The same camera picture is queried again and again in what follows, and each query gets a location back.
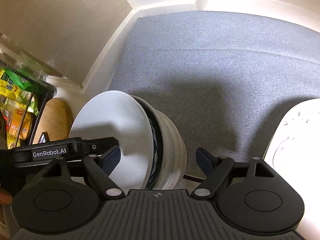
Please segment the white bowl blue pattern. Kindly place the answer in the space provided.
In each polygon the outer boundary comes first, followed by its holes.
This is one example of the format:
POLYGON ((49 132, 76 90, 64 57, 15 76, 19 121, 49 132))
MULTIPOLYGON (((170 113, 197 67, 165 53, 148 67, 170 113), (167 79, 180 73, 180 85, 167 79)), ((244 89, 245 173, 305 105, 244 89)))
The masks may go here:
POLYGON ((125 192, 150 190, 155 185, 156 133, 146 111, 131 95, 113 90, 89 100, 76 116, 69 137, 116 138, 120 157, 109 177, 125 192))

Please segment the blue swirl ceramic bowl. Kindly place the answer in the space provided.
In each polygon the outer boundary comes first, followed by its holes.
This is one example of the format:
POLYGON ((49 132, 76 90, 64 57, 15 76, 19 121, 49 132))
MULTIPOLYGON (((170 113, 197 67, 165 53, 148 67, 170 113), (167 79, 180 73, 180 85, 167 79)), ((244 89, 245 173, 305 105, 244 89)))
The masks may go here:
POLYGON ((146 190, 172 190, 183 178, 187 150, 174 123, 142 98, 134 96, 147 114, 153 138, 153 159, 146 190))

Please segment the smartphone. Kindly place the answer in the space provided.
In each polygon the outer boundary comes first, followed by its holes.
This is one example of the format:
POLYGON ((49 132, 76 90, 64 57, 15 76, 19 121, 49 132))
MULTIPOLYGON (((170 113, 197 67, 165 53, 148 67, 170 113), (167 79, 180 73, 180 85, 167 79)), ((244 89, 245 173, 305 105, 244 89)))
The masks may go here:
POLYGON ((42 134, 39 137, 38 143, 42 144, 42 143, 47 143, 47 142, 50 142, 49 135, 47 132, 42 132, 42 134))

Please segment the wooden cutting board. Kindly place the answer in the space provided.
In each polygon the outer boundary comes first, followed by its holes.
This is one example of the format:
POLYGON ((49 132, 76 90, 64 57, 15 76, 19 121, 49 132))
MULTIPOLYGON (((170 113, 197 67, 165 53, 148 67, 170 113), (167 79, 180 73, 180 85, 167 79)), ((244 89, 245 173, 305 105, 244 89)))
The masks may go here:
POLYGON ((43 132, 48 134, 50 141, 67 139, 72 123, 73 116, 68 103, 59 98, 49 100, 42 112, 33 144, 39 142, 43 132))

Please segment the white plate with line drawing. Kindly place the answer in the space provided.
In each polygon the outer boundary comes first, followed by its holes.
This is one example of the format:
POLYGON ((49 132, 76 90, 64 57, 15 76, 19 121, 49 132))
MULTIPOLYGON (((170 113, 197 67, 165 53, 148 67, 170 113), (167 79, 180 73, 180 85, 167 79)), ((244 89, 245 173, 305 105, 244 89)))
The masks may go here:
POLYGON ((264 155, 304 201, 304 216, 296 230, 305 239, 319 239, 319 145, 319 99, 312 99, 284 115, 264 155))

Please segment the black storage rack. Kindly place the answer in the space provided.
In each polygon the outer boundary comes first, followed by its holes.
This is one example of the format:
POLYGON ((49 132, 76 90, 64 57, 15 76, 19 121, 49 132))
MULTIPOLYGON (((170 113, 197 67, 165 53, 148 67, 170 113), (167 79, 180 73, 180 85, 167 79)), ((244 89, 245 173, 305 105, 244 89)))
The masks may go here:
POLYGON ((1 148, 29 145, 46 102, 55 87, 27 69, 14 69, 1 61, 1 148))

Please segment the yellow green snack packet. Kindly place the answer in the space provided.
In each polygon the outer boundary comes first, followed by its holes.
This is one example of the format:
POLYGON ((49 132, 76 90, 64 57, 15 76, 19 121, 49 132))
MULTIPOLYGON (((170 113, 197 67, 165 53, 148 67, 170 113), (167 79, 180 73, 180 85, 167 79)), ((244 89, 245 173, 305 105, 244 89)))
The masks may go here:
POLYGON ((38 115, 36 86, 8 68, 1 68, 1 95, 16 102, 23 109, 26 109, 31 100, 27 111, 38 115))

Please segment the grey textured mat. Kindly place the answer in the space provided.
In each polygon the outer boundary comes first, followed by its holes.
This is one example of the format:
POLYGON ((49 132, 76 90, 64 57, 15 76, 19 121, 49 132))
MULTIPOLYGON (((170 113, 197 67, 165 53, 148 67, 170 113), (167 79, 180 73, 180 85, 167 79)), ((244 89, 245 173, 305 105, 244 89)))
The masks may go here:
POLYGON ((164 113, 195 152, 246 162, 281 119, 319 97, 319 33, 269 17, 186 11, 139 18, 110 84, 164 113))

